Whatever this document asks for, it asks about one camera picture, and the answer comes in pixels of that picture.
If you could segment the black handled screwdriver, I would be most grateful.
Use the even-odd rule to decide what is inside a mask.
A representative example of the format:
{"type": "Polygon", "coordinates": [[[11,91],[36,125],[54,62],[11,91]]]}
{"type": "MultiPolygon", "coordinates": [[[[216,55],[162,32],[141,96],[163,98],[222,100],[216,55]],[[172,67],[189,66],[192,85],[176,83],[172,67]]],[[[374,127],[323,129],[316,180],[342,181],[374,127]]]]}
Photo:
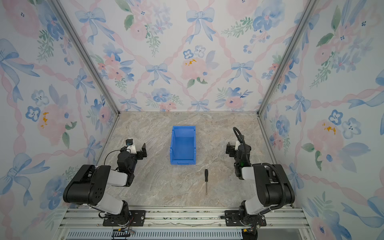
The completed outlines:
{"type": "Polygon", "coordinates": [[[209,171],[205,169],[205,194],[208,194],[208,179],[209,179],[209,171]]]}

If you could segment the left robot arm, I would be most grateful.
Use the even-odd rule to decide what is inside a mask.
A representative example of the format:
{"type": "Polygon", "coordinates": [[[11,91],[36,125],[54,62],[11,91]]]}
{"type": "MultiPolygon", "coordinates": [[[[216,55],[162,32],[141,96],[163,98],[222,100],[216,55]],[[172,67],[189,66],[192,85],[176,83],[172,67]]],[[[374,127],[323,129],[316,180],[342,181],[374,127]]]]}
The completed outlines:
{"type": "Polygon", "coordinates": [[[115,170],[109,165],[83,165],[65,188],[63,200],[98,210],[104,227],[142,227],[146,211],[131,211],[126,201],[108,194],[106,188],[132,185],[138,161],[147,157],[146,145],[137,151],[133,139],[127,139],[119,152],[115,170]]]}

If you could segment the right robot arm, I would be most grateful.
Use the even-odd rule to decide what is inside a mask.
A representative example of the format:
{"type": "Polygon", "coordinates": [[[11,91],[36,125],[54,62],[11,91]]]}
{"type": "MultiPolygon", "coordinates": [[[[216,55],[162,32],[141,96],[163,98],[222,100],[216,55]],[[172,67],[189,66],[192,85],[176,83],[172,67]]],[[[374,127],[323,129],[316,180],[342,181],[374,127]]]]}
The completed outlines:
{"type": "Polygon", "coordinates": [[[288,177],[279,164],[251,164],[249,160],[251,147],[237,141],[235,145],[226,146],[226,154],[234,158],[235,175],[240,180],[254,181],[255,196],[243,201],[239,210],[234,213],[225,212],[222,219],[227,225],[264,226],[265,214],[278,210],[295,201],[295,192],[288,177]]]}

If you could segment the blue plastic bin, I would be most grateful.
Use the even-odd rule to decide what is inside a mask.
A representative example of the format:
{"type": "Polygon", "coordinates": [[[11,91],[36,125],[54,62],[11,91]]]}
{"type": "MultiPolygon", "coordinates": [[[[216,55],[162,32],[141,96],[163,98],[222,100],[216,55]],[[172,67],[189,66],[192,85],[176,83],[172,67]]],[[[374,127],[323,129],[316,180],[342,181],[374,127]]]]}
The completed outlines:
{"type": "Polygon", "coordinates": [[[195,165],[196,143],[195,126],[173,126],[170,146],[171,165],[195,165]]]}

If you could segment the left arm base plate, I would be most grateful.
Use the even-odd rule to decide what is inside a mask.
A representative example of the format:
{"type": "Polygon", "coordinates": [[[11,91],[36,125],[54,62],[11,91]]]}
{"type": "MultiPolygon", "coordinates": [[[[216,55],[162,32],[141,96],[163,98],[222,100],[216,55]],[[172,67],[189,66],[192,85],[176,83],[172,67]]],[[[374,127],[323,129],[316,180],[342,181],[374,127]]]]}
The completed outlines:
{"type": "Polygon", "coordinates": [[[119,215],[106,214],[104,227],[143,227],[146,218],[145,210],[130,210],[119,215]]]}

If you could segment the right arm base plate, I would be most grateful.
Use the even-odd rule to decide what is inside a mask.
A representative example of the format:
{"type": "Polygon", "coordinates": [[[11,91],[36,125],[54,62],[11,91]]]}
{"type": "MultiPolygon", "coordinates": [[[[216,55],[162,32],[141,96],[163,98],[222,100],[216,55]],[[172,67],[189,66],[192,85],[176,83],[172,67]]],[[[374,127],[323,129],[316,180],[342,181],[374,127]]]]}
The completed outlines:
{"type": "Polygon", "coordinates": [[[264,216],[260,215],[248,215],[241,213],[239,210],[224,211],[224,215],[220,216],[222,220],[225,220],[227,227],[265,227],[267,225],[264,216]]]}

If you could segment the aluminium rail frame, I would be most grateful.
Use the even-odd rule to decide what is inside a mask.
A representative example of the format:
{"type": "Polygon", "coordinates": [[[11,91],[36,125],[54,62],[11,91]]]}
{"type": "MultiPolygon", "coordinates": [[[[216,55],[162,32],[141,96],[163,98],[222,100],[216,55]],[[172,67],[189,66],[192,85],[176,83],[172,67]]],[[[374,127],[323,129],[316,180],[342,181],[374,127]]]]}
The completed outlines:
{"type": "Polygon", "coordinates": [[[55,240],[313,240],[300,208],[291,206],[243,224],[235,208],[130,207],[126,228],[104,224],[101,214],[85,207],[68,209],[55,240]]]}

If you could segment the right aluminium corner post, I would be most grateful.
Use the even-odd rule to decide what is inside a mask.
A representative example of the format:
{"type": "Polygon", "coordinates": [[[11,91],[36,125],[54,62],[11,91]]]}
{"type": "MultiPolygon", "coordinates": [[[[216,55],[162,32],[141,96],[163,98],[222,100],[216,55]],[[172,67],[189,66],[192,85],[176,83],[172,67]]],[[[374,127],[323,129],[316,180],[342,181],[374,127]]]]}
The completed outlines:
{"type": "Polygon", "coordinates": [[[310,1],[308,1],[308,4],[304,8],[304,11],[303,11],[303,14],[300,18],[300,21],[299,21],[299,23],[298,23],[298,25],[294,31],[294,34],[292,35],[292,39],[291,39],[290,43],[287,45],[287,49],[285,50],[285,52],[283,54],[280,66],[278,67],[277,72],[274,75],[274,77],[271,81],[271,84],[269,85],[267,92],[263,98],[263,101],[262,101],[262,103],[261,103],[261,105],[257,111],[258,117],[262,116],[264,111],[267,109],[268,101],[270,100],[270,98],[274,92],[275,87],[279,83],[279,79],[282,76],[283,71],[285,70],[285,67],[289,65],[289,61],[290,61],[294,51],[296,50],[298,41],[299,41],[302,33],[304,32],[304,28],[306,27],[307,23],[309,22],[310,17],[313,15],[313,11],[317,5],[317,2],[318,1],[316,1],[316,0],[310,0],[310,1]]]}

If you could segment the aluminium corner post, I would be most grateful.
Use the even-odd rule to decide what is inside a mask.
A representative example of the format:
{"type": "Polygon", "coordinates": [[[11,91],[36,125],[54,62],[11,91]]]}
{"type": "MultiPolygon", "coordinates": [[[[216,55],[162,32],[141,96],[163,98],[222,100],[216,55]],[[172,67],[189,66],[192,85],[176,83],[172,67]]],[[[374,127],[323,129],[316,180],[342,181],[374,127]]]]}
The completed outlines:
{"type": "Polygon", "coordinates": [[[263,101],[262,101],[262,103],[261,103],[261,105],[257,111],[258,117],[262,116],[264,111],[267,109],[268,101],[270,100],[270,98],[274,92],[275,87],[279,83],[279,79],[282,76],[283,71],[285,70],[285,67],[289,65],[289,61],[290,61],[294,51],[296,50],[298,41],[299,41],[302,33],[304,32],[304,28],[306,27],[307,23],[309,22],[310,17],[313,15],[313,11],[317,5],[317,2],[318,1],[316,1],[316,0],[310,0],[310,1],[308,1],[308,4],[304,8],[304,11],[303,11],[303,14],[300,18],[300,21],[299,21],[299,23],[298,23],[298,25],[294,31],[294,34],[292,35],[292,39],[291,39],[290,43],[287,45],[287,49],[285,50],[285,52],[283,54],[280,66],[278,67],[277,72],[274,75],[274,77],[271,81],[271,84],[269,85],[267,92],[263,98],[263,101]]]}
{"type": "Polygon", "coordinates": [[[84,62],[85,66],[87,67],[87,69],[91,73],[97,86],[100,88],[101,93],[106,98],[108,104],[112,107],[113,112],[117,116],[119,116],[119,114],[121,112],[118,110],[115,101],[113,100],[110,92],[107,89],[107,86],[105,85],[105,83],[101,79],[101,77],[97,71],[97,68],[91,59],[91,56],[89,55],[85,45],[82,43],[81,38],[80,38],[78,32],[76,31],[74,25],[72,24],[71,20],[69,19],[63,5],[60,3],[60,1],[48,1],[48,4],[52,8],[53,12],[57,15],[57,17],[58,17],[60,23],[63,25],[63,28],[65,29],[65,31],[70,36],[71,40],[73,41],[73,43],[75,45],[75,48],[76,48],[78,54],[80,55],[81,60],[84,62]]]}

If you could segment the left aluminium corner post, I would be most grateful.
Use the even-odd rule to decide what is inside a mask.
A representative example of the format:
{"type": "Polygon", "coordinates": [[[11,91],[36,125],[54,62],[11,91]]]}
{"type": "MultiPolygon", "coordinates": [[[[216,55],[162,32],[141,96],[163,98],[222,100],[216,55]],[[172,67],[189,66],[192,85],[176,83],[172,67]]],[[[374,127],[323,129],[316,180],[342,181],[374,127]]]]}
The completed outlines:
{"type": "Polygon", "coordinates": [[[115,101],[113,100],[110,92],[107,89],[107,86],[105,85],[105,83],[101,79],[101,77],[97,71],[97,68],[91,59],[91,56],[89,55],[85,45],[82,43],[81,38],[80,38],[78,32],[76,31],[74,25],[72,24],[71,20],[69,19],[63,5],[60,3],[60,1],[48,1],[48,4],[52,8],[53,12],[57,15],[57,17],[58,17],[60,23],[63,25],[63,28],[65,29],[65,31],[70,36],[71,40],[73,41],[73,43],[75,45],[75,48],[76,48],[78,54],[80,55],[81,60],[84,62],[85,66],[87,67],[87,69],[91,73],[97,86],[100,88],[101,93],[106,98],[108,104],[112,107],[113,112],[117,116],[119,116],[119,114],[121,112],[118,110],[115,101]]]}

